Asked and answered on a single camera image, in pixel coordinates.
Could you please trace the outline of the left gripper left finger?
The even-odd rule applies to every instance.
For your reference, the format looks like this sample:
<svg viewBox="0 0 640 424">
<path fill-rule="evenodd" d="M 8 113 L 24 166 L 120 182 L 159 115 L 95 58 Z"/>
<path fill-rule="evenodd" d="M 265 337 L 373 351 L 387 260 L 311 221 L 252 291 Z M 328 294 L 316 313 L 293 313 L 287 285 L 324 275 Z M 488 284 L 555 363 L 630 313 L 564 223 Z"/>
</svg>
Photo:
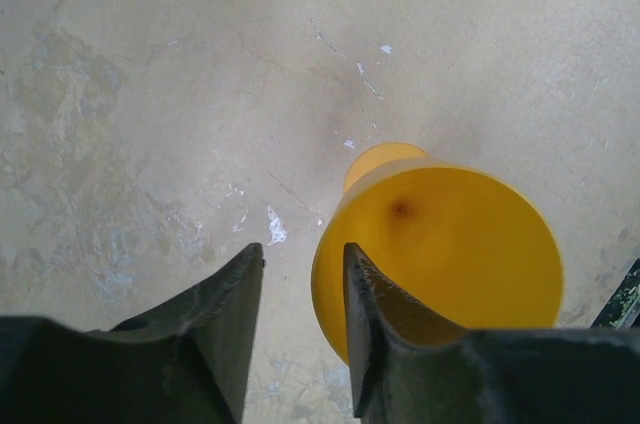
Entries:
<svg viewBox="0 0 640 424">
<path fill-rule="evenodd" d="M 263 272 L 251 243 L 109 331 L 2 317 L 2 422 L 241 422 Z"/>
</svg>

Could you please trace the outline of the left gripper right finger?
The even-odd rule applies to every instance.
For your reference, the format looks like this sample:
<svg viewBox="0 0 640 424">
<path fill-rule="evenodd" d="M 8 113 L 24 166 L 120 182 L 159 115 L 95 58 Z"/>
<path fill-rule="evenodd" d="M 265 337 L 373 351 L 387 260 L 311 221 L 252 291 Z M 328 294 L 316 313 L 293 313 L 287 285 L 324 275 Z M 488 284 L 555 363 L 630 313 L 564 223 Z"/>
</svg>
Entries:
<svg viewBox="0 0 640 424">
<path fill-rule="evenodd" d="M 469 330 L 344 248 L 348 365 L 364 423 L 635 423 L 634 328 Z"/>
</svg>

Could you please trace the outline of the orange wine glass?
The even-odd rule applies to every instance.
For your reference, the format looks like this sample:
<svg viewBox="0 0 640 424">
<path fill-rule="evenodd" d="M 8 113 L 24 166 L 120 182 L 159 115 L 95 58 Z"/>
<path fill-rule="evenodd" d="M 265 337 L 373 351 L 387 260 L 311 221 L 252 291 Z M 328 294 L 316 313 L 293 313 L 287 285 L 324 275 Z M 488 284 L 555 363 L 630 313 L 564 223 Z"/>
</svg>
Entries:
<svg viewBox="0 0 640 424">
<path fill-rule="evenodd" d="M 354 160 L 316 248 L 311 294 L 329 345 L 346 358 L 343 250 L 355 243 L 401 289 L 471 329 L 550 328 L 564 270 L 538 210 L 479 170 L 391 142 Z"/>
</svg>

